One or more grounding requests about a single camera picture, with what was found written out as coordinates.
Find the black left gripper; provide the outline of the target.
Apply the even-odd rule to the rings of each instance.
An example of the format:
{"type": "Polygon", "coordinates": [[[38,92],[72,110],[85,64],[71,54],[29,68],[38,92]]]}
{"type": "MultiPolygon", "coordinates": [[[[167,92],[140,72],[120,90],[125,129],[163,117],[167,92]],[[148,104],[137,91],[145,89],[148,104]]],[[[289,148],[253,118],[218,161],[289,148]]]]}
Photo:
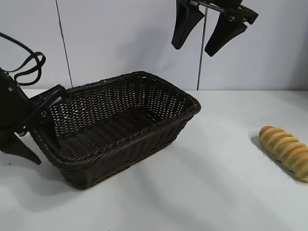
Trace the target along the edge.
{"type": "Polygon", "coordinates": [[[48,109],[65,97],[62,85],[28,98],[15,80],[3,70],[0,71],[0,150],[25,158],[37,165],[39,157],[31,151],[18,137],[25,135],[32,128],[45,134],[47,140],[61,147],[55,130],[53,117],[48,109]]]}

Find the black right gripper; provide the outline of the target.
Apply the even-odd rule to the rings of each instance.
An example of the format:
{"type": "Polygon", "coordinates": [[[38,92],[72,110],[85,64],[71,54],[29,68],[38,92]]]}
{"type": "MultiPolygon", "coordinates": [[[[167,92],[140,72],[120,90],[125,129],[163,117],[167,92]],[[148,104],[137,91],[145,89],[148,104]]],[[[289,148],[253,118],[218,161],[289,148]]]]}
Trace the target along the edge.
{"type": "Polygon", "coordinates": [[[205,52],[210,57],[246,31],[244,22],[253,24],[259,16],[252,9],[243,6],[242,0],[176,0],[176,22],[171,42],[176,50],[182,48],[191,31],[204,18],[205,14],[199,10],[200,5],[222,13],[205,46],[205,52]]]}

